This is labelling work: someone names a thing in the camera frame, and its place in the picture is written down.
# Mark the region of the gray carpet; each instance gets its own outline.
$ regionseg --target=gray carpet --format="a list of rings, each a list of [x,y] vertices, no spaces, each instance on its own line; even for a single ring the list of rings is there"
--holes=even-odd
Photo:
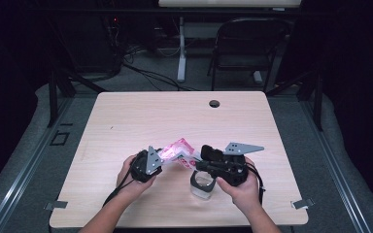
[[[182,85],[198,90],[209,90],[210,78],[206,76],[209,64],[208,54],[192,50],[189,57],[193,59],[187,61],[186,82]],[[178,70],[178,55],[166,57],[159,54],[140,53],[135,55],[132,65],[164,74],[175,80]],[[175,91],[177,89],[154,80],[152,82],[163,90]],[[98,82],[98,84],[112,91],[156,91],[156,87],[151,85],[146,78],[127,68],[122,68],[119,75],[113,79]],[[238,82],[234,83],[225,75],[217,86],[219,90],[247,90],[254,89],[253,84],[254,81],[249,77],[249,74],[242,74],[241,78],[238,78]],[[65,145],[51,146],[51,140],[45,142],[42,160],[39,161],[32,179],[20,196],[8,221],[2,224],[3,232],[49,232],[48,222],[51,212],[45,211],[44,206],[47,202],[56,199],[62,187],[96,97],[93,91],[79,83],[75,83],[75,88],[79,91],[76,98],[71,100],[60,98],[65,101],[65,106],[68,108],[66,114],[62,116],[51,132],[51,139],[54,138],[56,132],[60,134],[52,142],[55,144],[63,142],[62,133],[69,133]],[[303,103],[296,100],[292,90],[288,90],[284,94],[280,97],[269,98],[269,103],[301,195],[303,198],[312,198],[317,203],[308,210],[309,222],[302,226],[295,226],[294,231],[356,232],[324,162],[324,151],[315,135],[314,126],[308,120],[310,116],[305,114],[302,108]],[[0,176],[0,204],[25,162],[36,152],[40,139],[48,132],[46,128],[49,122],[48,87],[44,86],[38,90],[37,95],[39,96],[39,106],[36,114]],[[373,195],[345,153],[342,136],[331,108],[330,102],[324,98],[323,134],[340,162],[340,167],[345,172],[346,179],[356,194],[357,202],[373,232]],[[283,232],[291,232],[288,226],[280,228]],[[54,229],[52,232],[76,232],[77,230]],[[230,232],[232,230],[236,229],[155,229],[158,232]],[[240,229],[240,232],[246,231],[248,229]]]

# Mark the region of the dark background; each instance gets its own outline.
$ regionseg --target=dark background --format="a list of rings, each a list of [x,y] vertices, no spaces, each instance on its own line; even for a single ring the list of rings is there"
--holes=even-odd
[[[82,4],[99,6],[94,2],[86,0]],[[152,1],[142,2],[140,7],[153,7]],[[32,17],[22,10],[34,4],[0,0],[0,172],[33,116],[37,105],[34,92],[48,83],[54,62],[80,72],[119,71],[117,47],[111,44],[105,18],[78,17],[75,20],[81,21],[80,26],[71,28],[64,23],[71,20],[69,17],[49,23],[44,17]],[[319,64],[324,93],[334,104],[345,148],[373,191],[373,1],[308,0],[303,2],[302,11],[337,13],[337,20],[296,22],[277,81],[293,79]],[[153,20],[143,23],[148,18]],[[133,30],[132,35],[137,37],[141,31],[151,32],[155,20],[148,16],[128,19],[126,30]],[[68,39],[59,42],[54,31],[64,33]],[[138,37],[151,50],[152,34]],[[119,39],[124,44],[125,38]]]

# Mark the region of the white table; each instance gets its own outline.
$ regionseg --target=white table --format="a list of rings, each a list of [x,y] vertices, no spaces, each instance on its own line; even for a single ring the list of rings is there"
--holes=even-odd
[[[209,106],[218,100],[220,106]],[[54,209],[54,228],[82,227],[115,188],[123,160],[148,146],[163,148],[185,138],[196,150],[207,144],[224,150],[230,142],[265,147],[248,153],[265,184],[263,207],[276,224],[308,221],[280,134],[264,93],[116,92],[101,93],[93,107]],[[189,188],[192,171],[162,167],[153,186],[123,213],[118,227],[218,227],[249,225],[217,185],[210,200]]]

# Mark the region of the hand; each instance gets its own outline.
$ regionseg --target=hand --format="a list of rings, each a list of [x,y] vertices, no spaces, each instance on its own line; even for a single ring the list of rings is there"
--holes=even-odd
[[[123,162],[122,169],[118,173],[117,177],[117,186],[123,181],[123,178],[128,173],[130,164],[132,160],[136,157],[136,155],[131,155]],[[135,201],[145,190],[147,190],[151,185],[153,185],[153,181],[155,180],[156,176],[152,177],[149,181],[146,183],[139,183],[137,181],[134,181],[130,172],[128,174],[128,177],[126,178],[125,183],[122,185],[126,185],[123,189],[120,190],[118,193],[119,196],[126,197],[126,200],[129,202],[128,204]]]
[[[254,163],[245,157],[247,163]],[[258,180],[253,172],[249,172],[247,180],[238,186],[231,186],[223,178],[218,177],[217,183],[220,188],[232,197],[232,202],[246,215],[250,211],[261,208],[258,200]]]

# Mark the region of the person's right hand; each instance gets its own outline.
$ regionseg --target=person's right hand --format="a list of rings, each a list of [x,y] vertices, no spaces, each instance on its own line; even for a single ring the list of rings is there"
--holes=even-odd
[[[245,159],[247,163],[254,165],[248,157],[245,157]],[[249,211],[261,208],[258,199],[258,180],[253,172],[249,171],[247,180],[238,186],[231,186],[221,177],[217,177],[217,184],[224,192],[232,197],[232,202],[241,210],[242,213],[244,213],[244,215]]]

